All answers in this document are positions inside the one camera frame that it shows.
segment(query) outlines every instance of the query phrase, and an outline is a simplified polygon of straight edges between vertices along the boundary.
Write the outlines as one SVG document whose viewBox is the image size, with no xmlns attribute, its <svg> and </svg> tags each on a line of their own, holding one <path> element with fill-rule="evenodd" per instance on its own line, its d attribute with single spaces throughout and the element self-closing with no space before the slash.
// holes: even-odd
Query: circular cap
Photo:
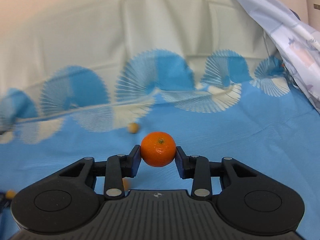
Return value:
<svg viewBox="0 0 320 240">
<path fill-rule="evenodd" d="M 48 190 L 35 198 L 35 205 L 43 211 L 59 211 L 70 205 L 72 197 L 62 190 Z"/>
<path fill-rule="evenodd" d="M 195 195 L 198 197 L 206 197 L 210 194 L 210 191 L 205 188 L 199 188 L 195 190 Z"/>
<path fill-rule="evenodd" d="M 271 212 L 281 206 L 281 198 L 270 191 L 256 190 L 248 193 L 244 197 L 244 201 L 248 207 L 260 212 Z"/>
<path fill-rule="evenodd" d="M 106 194 L 110 197 L 118 197 L 121 195 L 121 193 L 122 191 L 119 190 L 118 188 L 111 188 L 106 191 Z"/>
</svg>

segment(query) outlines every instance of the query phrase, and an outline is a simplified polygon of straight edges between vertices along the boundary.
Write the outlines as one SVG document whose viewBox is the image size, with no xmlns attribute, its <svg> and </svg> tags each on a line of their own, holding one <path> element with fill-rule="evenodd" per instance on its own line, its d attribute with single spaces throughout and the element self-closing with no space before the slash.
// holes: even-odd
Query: small yellow fruit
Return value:
<svg viewBox="0 0 320 240">
<path fill-rule="evenodd" d="M 128 124 L 129 133 L 137 133 L 139 131 L 139 128 L 140 126 L 135 122 L 131 122 Z"/>
<path fill-rule="evenodd" d="M 9 189 L 5 194 L 5 198 L 6 199 L 13 199 L 15 195 L 16 195 L 16 193 L 12 189 Z"/>
<path fill-rule="evenodd" d="M 130 189 L 130 183 L 128 179 L 123 178 L 122 179 L 124 191 L 128 191 Z"/>
</svg>

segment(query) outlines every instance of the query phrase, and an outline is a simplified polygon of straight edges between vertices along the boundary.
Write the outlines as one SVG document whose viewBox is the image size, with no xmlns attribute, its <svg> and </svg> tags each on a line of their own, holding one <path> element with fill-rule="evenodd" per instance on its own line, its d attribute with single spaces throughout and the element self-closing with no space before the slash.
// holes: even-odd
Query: silver screw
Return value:
<svg viewBox="0 0 320 240">
<path fill-rule="evenodd" d="M 198 197 L 206 197 L 210 194 L 210 191 L 205 188 L 199 188 L 195 190 L 195 195 Z"/>
<path fill-rule="evenodd" d="M 121 193 L 122 191 L 119 190 L 118 188 L 111 188 L 106 191 L 106 194 L 110 197 L 118 197 L 121 195 Z"/>
</svg>

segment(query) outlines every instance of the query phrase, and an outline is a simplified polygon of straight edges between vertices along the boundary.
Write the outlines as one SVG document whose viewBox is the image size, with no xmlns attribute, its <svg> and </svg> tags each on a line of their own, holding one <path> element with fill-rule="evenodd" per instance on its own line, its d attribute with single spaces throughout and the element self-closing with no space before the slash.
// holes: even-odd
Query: ribbed gray surface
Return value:
<svg viewBox="0 0 320 240">
<path fill-rule="evenodd" d="M 185 190 L 132 190 L 128 197 L 108 201 L 90 223 L 73 232 L 44 236 L 21 230 L 12 240 L 301 240 L 290 232 L 253 236 L 233 229 L 207 201 Z"/>
</svg>

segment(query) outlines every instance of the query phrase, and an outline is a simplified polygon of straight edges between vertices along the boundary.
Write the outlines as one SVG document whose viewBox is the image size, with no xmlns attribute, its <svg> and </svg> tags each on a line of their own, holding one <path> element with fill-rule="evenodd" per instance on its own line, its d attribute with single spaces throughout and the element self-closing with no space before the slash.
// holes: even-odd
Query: mandarin orange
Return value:
<svg viewBox="0 0 320 240">
<path fill-rule="evenodd" d="M 171 163 L 176 155 L 174 139 L 165 132 L 152 132 L 143 138 L 141 158 L 152 167 L 163 167 Z"/>
</svg>

